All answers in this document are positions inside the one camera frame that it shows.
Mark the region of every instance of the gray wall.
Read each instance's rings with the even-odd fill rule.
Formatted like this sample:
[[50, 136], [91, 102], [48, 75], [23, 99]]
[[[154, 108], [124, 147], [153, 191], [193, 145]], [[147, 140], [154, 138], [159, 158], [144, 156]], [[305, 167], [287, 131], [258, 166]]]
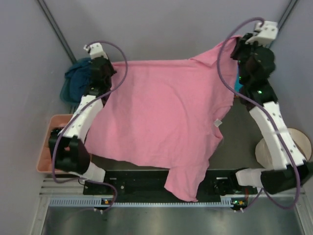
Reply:
[[70, 66], [34, 0], [0, 1], [0, 234], [24, 235], [43, 175], [36, 172], [50, 117]]
[[[273, 45], [277, 70], [271, 77], [288, 127], [313, 141], [313, 1], [299, 0]], [[313, 180], [305, 185], [313, 205]]]
[[[225, 39], [243, 20], [277, 21], [289, 0], [46, 0], [77, 58], [94, 40], [130, 60], [184, 59]], [[251, 25], [242, 32], [251, 31]], [[112, 60], [122, 57], [105, 47]]]

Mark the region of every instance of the metal frame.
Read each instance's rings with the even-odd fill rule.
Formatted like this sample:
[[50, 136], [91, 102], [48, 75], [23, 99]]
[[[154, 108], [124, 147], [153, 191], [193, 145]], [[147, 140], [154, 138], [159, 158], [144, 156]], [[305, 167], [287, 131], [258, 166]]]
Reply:
[[282, 30], [283, 27], [285, 26], [287, 19], [289, 18], [292, 11], [295, 9], [298, 2], [299, 2], [299, 0], [290, 0], [289, 1], [289, 4], [286, 7], [284, 13], [282, 14], [282, 16], [278, 20], [278, 26], [277, 26], [278, 27], [278, 34], [279, 34], [279, 31]]
[[36, 0], [39, 4], [39, 7], [42, 9], [43, 13], [45, 14], [45, 17], [47, 18], [48, 22], [50, 23], [55, 35], [58, 37], [63, 49], [65, 50], [68, 58], [71, 60], [71, 62], [74, 64], [76, 63], [76, 58], [73, 54], [73, 51], [69, 47], [61, 29], [59, 28], [58, 24], [56, 23], [53, 15], [50, 12], [49, 7], [47, 6], [45, 0]]
[[32, 222], [29, 235], [41, 235], [45, 224], [45, 217], [47, 215], [50, 204], [49, 196], [39, 196], [36, 204], [36, 214]]
[[306, 195], [302, 195], [296, 204], [299, 220], [305, 235], [313, 233], [313, 211]]

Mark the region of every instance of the metal floor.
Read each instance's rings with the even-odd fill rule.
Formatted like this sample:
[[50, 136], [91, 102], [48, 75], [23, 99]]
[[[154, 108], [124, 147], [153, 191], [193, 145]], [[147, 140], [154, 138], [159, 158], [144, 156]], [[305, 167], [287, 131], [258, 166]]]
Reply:
[[[290, 204], [290, 197], [279, 199]], [[301, 235], [295, 210], [282, 210], [260, 198], [245, 213], [208, 208], [113, 208], [77, 213], [49, 208], [42, 235]]]

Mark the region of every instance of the pink t-shirt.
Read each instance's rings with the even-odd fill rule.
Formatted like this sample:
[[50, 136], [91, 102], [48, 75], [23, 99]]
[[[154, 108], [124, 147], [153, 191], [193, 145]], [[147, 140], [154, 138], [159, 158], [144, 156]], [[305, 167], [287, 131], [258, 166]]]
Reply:
[[[235, 37], [225, 47], [221, 67], [234, 87], [237, 62], [230, 58]], [[126, 80], [111, 94], [88, 132], [89, 153], [136, 165], [169, 169], [165, 188], [196, 202], [209, 158], [223, 138], [221, 120], [234, 94], [220, 81], [216, 60], [221, 44], [185, 60], [130, 61]], [[122, 79], [125, 63], [113, 64]]]

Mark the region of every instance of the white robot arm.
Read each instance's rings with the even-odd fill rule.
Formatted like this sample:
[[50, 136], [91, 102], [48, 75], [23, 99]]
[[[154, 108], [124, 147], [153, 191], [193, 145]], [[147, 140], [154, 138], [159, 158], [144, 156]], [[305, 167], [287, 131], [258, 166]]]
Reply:
[[277, 36], [277, 23], [265, 21], [257, 23], [255, 35], [248, 33], [242, 37], [231, 55], [238, 60], [239, 78], [243, 87], [240, 93], [260, 104], [274, 120], [278, 131], [271, 124], [268, 116], [259, 107], [241, 99], [250, 115], [256, 121], [268, 146], [272, 159], [272, 169], [242, 169], [236, 172], [239, 186], [264, 188], [269, 193], [278, 193], [295, 187], [295, 175], [291, 161], [282, 146], [277, 134], [284, 140], [292, 159], [298, 168], [301, 183], [309, 179], [312, 165], [293, 142], [287, 126], [280, 113], [278, 99], [268, 82], [270, 74], [275, 70], [274, 54], [265, 46]]
[[[84, 147], [84, 142], [92, 121], [103, 108], [106, 99], [98, 99], [83, 111], [82, 109], [88, 103], [110, 90], [111, 76], [116, 72], [100, 43], [92, 44], [89, 47], [85, 46], [84, 49], [91, 57], [90, 83], [71, 119], [73, 120], [75, 118], [76, 120], [63, 133], [61, 141], [57, 146], [55, 166], [57, 169], [81, 178], [103, 182], [106, 172], [90, 161], [90, 156]], [[51, 155], [53, 154], [58, 135], [61, 132], [63, 132], [63, 129], [51, 133], [49, 138]]]

